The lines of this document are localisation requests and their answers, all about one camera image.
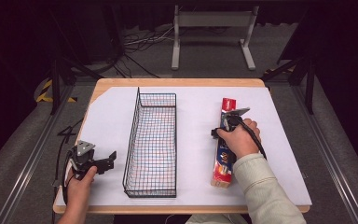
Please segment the wire basket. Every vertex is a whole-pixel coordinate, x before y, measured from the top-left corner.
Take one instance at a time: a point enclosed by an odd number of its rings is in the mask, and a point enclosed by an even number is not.
[[[176,197],[176,94],[138,88],[123,187],[130,198]]]

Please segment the person's right hand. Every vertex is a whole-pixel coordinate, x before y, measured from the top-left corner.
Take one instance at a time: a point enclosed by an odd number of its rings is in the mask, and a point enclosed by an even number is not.
[[[260,139],[260,130],[257,128],[257,123],[251,119],[244,119],[243,122],[254,131],[257,139]],[[226,132],[222,129],[217,130],[217,134],[223,138],[229,149],[237,156],[239,160],[249,154],[258,153],[258,147],[241,125],[238,125],[233,132]]]

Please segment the cardboard box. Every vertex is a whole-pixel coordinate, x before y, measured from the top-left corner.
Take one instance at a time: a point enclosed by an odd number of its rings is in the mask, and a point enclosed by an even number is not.
[[[236,109],[236,100],[223,98],[220,128],[224,128],[222,117],[231,110]],[[213,176],[211,185],[219,188],[227,188],[231,183],[233,153],[228,148],[225,140],[218,138],[214,156]]]

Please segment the table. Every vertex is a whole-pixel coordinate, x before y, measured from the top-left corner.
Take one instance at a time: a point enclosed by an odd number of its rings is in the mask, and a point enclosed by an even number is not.
[[[109,92],[112,89],[111,87],[153,87],[153,88],[164,88],[164,87],[172,87],[172,88],[188,88],[188,87],[200,87],[200,88],[221,88],[221,87],[230,87],[234,89],[244,89],[249,87],[255,87],[257,89],[265,90],[264,83],[260,79],[224,79],[224,78],[134,78],[134,79],[120,79],[120,78],[103,78],[100,79],[96,85],[94,93],[90,98],[90,103],[96,103],[97,99],[100,100],[101,96],[105,92]],[[85,123],[87,119],[82,124],[81,132],[85,132]],[[65,205],[60,203],[61,198],[61,190],[59,191],[56,200],[53,205],[53,209],[56,213],[63,213],[65,210]],[[165,204],[167,201],[161,201],[161,203],[153,203],[152,206],[148,206],[148,199],[142,199],[136,201],[136,203],[128,203],[128,204],[116,204],[116,205],[90,205],[89,213],[94,214],[201,214],[201,213],[247,213],[246,205],[188,205],[186,202],[176,202],[180,201],[180,194],[178,194],[177,199],[170,199],[170,203]],[[310,204],[301,204],[298,205],[298,208],[301,212],[307,212],[310,209]]]

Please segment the gray carpet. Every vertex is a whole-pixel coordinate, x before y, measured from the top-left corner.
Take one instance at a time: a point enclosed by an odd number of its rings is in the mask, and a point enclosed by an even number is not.
[[[261,77],[267,69],[277,67],[276,62],[295,28],[295,25],[255,27],[250,44],[250,50],[255,60],[255,71],[248,71],[246,68],[238,44],[241,30],[232,28],[221,35],[205,30],[188,30],[181,37],[181,61],[178,71],[171,70],[172,41],[170,40],[129,55],[150,72],[161,77]],[[134,77],[151,77],[135,63],[125,58],[122,60]],[[129,72],[123,62],[118,64],[124,71]],[[99,66],[103,65],[96,64],[90,68]],[[120,77],[113,69],[103,75]],[[313,206],[308,213],[304,214],[305,219],[308,223],[352,223],[351,216],[318,150],[318,143],[310,131],[306,114],[296,100],[293,87],[284,82],[268,82],[266,84],[271,87],[272,99],[299,168],[308,176],[305,178],[305,183],[310,192]],[[89,82],[87,78],[80,78],[77,82],[71,96],[77,97],[78,101],[64,105],[57,123],[52,128],[51,136],[48,138],[34,174],[9,223],[50,222],[53,199],[51,183],[54,180],[55,161],[62,141],[62,136],[56,134],[83,118],[94,85],[95,83]],[[314,94],[314,117],[358,202],[357,156],[317,80]],[[51,103],[38,103],[37,108],[13,133],[0,152],[0,211],[43,131],[50,109]],[[63,150],[70,148],[75,140],[75,137],[71,137],[70,141],[64,145]],[[112,219],[112,216],[89,215],[87,223],[112,223]]]

